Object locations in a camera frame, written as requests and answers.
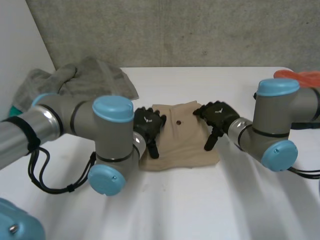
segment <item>beige cloth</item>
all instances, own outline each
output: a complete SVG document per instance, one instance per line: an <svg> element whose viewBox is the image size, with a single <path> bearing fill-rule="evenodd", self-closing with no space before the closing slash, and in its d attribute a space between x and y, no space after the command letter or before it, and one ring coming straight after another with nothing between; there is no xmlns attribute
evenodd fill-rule
<svg viewBox="0 0 320 240"><path fill-rule="evenodd" d="M166 115L166 123L156 139L159 158L152 159L146 150L139 162L144 171L162 171L179 167L202 167L219 162L215 148L205 151L209 136L208 126L193 115L201 104L192 101L178 105L153 105L160 115Z"/></svg>

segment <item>gray towel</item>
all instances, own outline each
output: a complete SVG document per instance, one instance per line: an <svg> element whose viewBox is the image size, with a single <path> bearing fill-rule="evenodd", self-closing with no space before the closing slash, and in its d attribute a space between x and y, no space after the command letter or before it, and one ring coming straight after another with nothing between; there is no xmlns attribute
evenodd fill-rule
<svg viewBox="0 0 320 240"><path fill-rule="evenodd" d="M40 94L57 93L84 100L102 95L138 99L138 93L128 76L118 67L92 57L79 64L67 64L53 74L41 69L29 72L13 98L13 106L26 112Z"/></svg>

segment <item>orange cloth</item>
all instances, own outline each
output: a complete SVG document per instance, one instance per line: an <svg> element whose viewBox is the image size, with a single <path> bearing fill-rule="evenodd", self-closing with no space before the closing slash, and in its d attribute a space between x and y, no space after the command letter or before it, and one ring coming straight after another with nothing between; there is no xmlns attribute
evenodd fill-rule
<svg viewBox="0 0 320 240"><path fill-rule="evenodd" d="M279 70L273 75L276 78L295 79L302 88L320 87L320 71L304 71L296 73L290 70Z"/></svg>

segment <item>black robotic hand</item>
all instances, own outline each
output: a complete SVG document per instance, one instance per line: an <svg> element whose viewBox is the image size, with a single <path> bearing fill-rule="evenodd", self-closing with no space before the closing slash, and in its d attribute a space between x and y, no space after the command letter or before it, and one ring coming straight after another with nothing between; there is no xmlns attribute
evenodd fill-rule
<svg viewBox="0 0 320 240"><path fill-rule="evenodd" d="M212 132L204 146L206 151L212 150L218 141L218 137L227 134L231 123L240 117L232 107L220 101L202 105L193 112L193 115L199 116L206 121L206 124L212 126Z"/></svg>
<svg viewBox="0 0 320 240"><path fill-rule="evenodd" d="M166 120L166 115L160 116L160 112L152 108L146 110L145 107L142 107L134 112L133 130L144 138L150 157L153 159L159 158L156 136L165 125Z"/></svg>

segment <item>white table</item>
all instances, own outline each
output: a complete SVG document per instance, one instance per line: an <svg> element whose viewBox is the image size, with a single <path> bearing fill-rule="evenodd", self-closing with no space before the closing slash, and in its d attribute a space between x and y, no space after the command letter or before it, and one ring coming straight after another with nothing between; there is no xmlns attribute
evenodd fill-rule
<svg viewBox="0 0 320 240"><path fill-rule="evenodd" d="M252 95L281 67L124 68L140 99L152 104L221 100L253 118ZM297 165L320 169L319 130L291 131ZM61 188L82 173L94 143L65 135L44 145L51 161L44 181ZM49 195L27 175L28 157L0 171L0 193L43 223L48 240L302 240L319 239L319 182L274 173L240 152L227 137L217 143L216 166L134 170L125 189L106 197L86 186Z"/></svg>

